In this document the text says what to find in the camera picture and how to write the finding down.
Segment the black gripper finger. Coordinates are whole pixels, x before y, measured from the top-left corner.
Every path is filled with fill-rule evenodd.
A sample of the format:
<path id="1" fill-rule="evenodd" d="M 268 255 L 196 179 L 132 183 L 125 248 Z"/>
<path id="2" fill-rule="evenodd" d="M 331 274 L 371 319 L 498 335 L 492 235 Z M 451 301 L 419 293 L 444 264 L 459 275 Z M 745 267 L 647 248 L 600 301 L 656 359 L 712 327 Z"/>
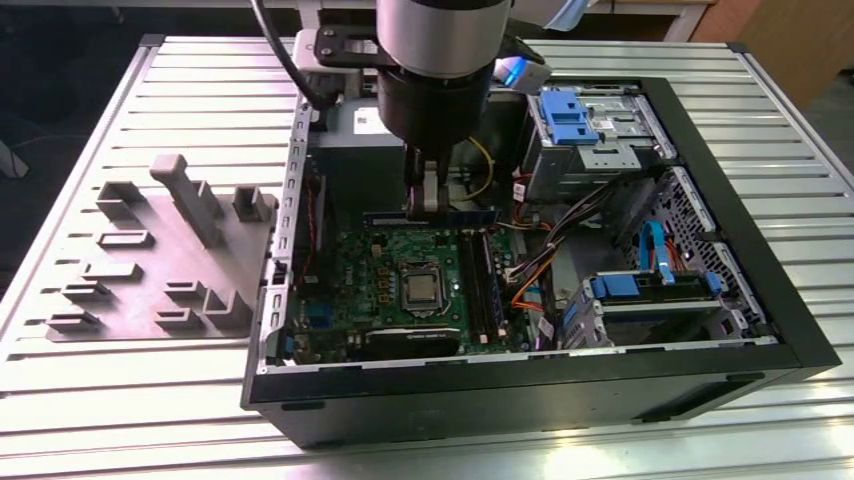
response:
<path id="1" fill-rule="evenodd" d="M 404 145 L 404 184 L 408 220 L 432 220 L 448 211 L 447 177 L 451 151 Z"/>

